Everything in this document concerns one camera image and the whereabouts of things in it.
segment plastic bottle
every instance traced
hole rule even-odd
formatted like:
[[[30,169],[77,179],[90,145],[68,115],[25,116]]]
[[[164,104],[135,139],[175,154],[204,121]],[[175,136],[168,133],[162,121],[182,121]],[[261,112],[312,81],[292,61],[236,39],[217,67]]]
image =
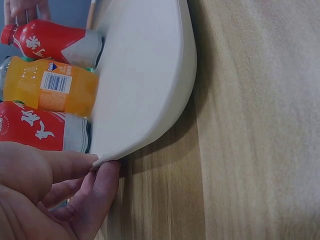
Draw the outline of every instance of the plastic bottle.
[[[84,117],[43,111],[22,103],[0,103],[0,142],[17,142],[41,150],[87,153],[91,124]]]
[[[78,66],[47,59],[27,62],[8,57],[0,65],[0,99],[88,117],[96,100],[98,77]]]
[[[95,31],[40,19],[23,26],[6,25],[0,39],[28,58],[52,59],[82,68],[95,68],[103,49],[103,36]]]

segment bottle cap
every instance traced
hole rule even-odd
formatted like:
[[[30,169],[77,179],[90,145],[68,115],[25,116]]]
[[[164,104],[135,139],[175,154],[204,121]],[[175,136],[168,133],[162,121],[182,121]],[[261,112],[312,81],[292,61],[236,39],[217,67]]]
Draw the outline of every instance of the bottle cap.
[[[0,38],[2,44],[10,44],[11,34],[15,26],[15,24],[8,24],[3,28]]]

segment wood grain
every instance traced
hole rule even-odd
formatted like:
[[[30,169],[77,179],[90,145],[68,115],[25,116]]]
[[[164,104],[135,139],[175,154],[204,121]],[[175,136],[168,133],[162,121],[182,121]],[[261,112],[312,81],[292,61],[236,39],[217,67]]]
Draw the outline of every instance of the wood grain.
[[[97,239],[320,239],[320,2],[188,4],[193,95]]]

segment orange juice bottle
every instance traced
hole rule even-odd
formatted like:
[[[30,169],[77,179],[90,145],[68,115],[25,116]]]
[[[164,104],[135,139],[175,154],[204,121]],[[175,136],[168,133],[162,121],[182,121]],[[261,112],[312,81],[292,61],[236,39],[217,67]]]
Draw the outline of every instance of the orange juice bottle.
[[[40,59],[8,57],[0,65],[0,98],[46,111],[88,117],[96,100],[98,77],[81,67]]]

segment finger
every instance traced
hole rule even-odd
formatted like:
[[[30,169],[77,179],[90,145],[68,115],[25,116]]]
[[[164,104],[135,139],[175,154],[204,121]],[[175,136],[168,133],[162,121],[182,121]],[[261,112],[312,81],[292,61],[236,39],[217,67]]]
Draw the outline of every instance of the finger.
[[[92,191],[69,222],[79,239],[95,238],[117,195],[120,167],[116,161],[106,162],[100,167]]]
[[[50,8],[48,4],[48,0],[41,0],[38,3],[39,12],[41,14],[41,18],[43,20],[50,21],[51,20],[51,14],[50,14]]]
[[[41,200],[42,204],[47,208],[54,208],[61,202],[73,197],[80,189],[83,178],[66,180],[52,185],[51,190]]]
[[[80,190],[71,198],[67,205],[51,211],[51,214],[60,221],[68,221],[73,218],[94,187],[95,180],[96,173],[89,172],[88,175],[85,176]]]
[[[0,184],[22,193],[36,205],[52,184],[85,177],[98,157],[0,142],[0,159]]]
[[[27,10],[27,16],[28,16],[28,23],[30,23],[33,20],[36,20],[38,18],[37,8],[36,7],[29,8]]]
[[[85,177],[97,155],[72,151],[41,151],[43,159],[49,164],[52,172],[52,183]]]
[[[16,24],[16,18],[11,17],[10,0],[4,1],[4,25]]]
[[[18,26],[27,24],[27,12],[22,11],[21,13],[19,13],[16,16],[16,21],[17,21]]]

